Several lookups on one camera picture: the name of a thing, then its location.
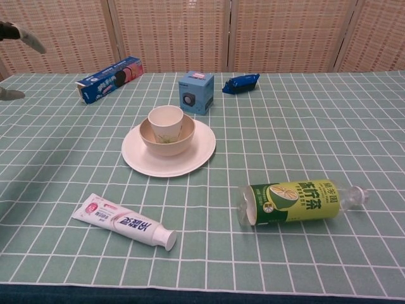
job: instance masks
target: beige bowl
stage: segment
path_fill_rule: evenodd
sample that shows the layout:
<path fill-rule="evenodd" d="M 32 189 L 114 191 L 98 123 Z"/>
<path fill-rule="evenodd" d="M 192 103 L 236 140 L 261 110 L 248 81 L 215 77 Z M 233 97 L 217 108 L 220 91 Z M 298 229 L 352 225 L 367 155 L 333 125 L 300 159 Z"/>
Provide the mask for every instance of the beige bowl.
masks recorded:
<path fill-rule="evenodd" d="M 160 156 L 173 156 L 185 151 L 191 144 L 196 124 L 190 116 L 184 114 L 180 138 L 176 142 L 161 144 L 156 142 L 151 123 L 146 118 L 139 127 L 139 133 L 148 150 Z"/>

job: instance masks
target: cup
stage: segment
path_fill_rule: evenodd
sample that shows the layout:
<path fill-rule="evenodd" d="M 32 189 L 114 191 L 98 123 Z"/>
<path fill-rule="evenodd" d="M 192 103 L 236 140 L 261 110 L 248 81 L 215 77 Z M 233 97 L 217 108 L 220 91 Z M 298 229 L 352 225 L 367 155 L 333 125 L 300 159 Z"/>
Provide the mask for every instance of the cup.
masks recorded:
<path fill-rule="evenodd" d="M 177 106 L 159 106 L 149 112 L 147 119 L 151 123 L 157 143 L 169 144 L 178 141 L 182 130 L 183 110 Z"/>

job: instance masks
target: plate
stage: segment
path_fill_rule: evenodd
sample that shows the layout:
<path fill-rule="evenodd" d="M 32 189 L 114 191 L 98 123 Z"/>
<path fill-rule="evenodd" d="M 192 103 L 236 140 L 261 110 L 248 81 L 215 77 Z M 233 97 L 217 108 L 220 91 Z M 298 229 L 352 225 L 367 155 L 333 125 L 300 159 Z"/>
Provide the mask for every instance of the plate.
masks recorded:
<path fill-rule="evenodd" d="M 175 156 L 150 153 L 140 138 L 139 125 L 133 128 L 122 142 L 121 152 L 125 162 L 142 174 L 153 177 L 176 177 L 187 174 L 209 160 L 214 153 L 215 134 L 206 124 L 195 120 L 196 130 L 190 147 Z"/>

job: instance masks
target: bottle cap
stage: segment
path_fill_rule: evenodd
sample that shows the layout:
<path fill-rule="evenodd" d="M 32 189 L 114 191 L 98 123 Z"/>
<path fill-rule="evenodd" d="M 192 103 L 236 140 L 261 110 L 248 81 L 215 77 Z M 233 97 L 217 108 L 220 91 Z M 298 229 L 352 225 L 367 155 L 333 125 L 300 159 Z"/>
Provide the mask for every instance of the bottle cap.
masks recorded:
<path fill-rule="evenodd" d="M 162 225 L 159 225 L 153 233 L 153 243 L 165 247 L 166 251 L 170 251 L 176 243 L 177 232 L 167 230 Z"/>
<path fill-rule="evenodd" d="M 354 186 L 360 193 L 360 198 L 358 201 L 359 205 L 366 204 L 368 202 L 368 191 L 367 189 L 363 189 L 362 187 L 359 186 Z"/>

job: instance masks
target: small box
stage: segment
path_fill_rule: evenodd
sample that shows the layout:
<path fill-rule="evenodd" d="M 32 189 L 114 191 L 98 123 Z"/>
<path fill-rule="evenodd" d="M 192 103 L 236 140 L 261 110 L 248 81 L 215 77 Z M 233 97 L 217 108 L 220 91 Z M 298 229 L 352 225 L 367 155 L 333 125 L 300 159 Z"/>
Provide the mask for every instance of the small box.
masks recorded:
<path fill-rule="evenodd" d="M 205 115 L 214 101 L 214 74 L 190 71 L 178 82 L 180 108 Z"/>
<path fill-rule="evenodd" d="M 140 59 L 128 58 L 76 82 L 84 103 L 93 103 L 144 73 Z"/>

